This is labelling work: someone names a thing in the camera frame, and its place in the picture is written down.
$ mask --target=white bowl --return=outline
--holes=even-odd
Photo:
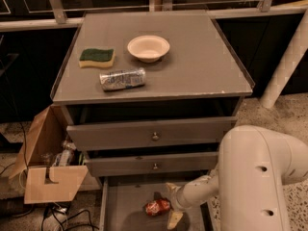
[[[158,36],[140,36],[132,39],[127,49],[134,57],[144,63],[154,63],[169,50],[169,43]]]

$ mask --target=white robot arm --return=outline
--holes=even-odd
[[[174,209],[168,228],[185,209],[219,194],[221,231],[291,231],[282,185],[307,177],[305,143],[261,127],[236,127],[221,141],[218,176],[168,185]]]

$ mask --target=sponge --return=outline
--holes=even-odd
[[[80,67],[111,67],[115,61],[115,50],[114,49],[85,49],[80,58]]]

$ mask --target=crumpled red packet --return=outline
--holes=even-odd
[[[145,212],[148,216],[155,217],[168,212],[171,208],[170,201],[166,198],[160,198],[147,203],[144,206]]]

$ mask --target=speckled floor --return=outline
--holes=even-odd
[[[286,133],[299,138],[308,144],[308,93],[293,94],[280,96],[272,109],[263,108],[258,99],[248,98],[237,114],[237,125],[257,125],[269,128],[274,131]],[[0,132],[7,137],[8,140],[22,141],[20,137],[20,129],[14,128],[11,124],[0,124]],[[2,167],[13,163],[13,154],[0,154],[0,165]],[[5,177],[9,175],[10,169],[1,175],[2,183],[5,183]],[[4,187],[0,184],[0,199],[8,194],[15,196],[22,195],[22,191],[18,191],[19,182],[11,183],[10,187]],[[290,223],[293,231],[308,230],[308,181],[284,186],[284,193],[289,211]],[[77,213],[83,209],[90,210],[91,220],[93,224],[99,223],[101,195],[99,191],[79,192],[76,199],[72,203],[71,212]],[[213,225],[215,231],[219,231],[219,199],[212,198],[210,201],[212,211]],[[21,218],[0,218],[0,230],[40,230],[42,214],[44,206],[38,206],[31,214]],[[85,223],[88,221],[87,214],[82,214],[79,218],[71,220],[70,224]],[[48,218],[44,223],[43,230],[57,230],[57,222],[53,217]],[[83,227],[78,230],[91,230]]]

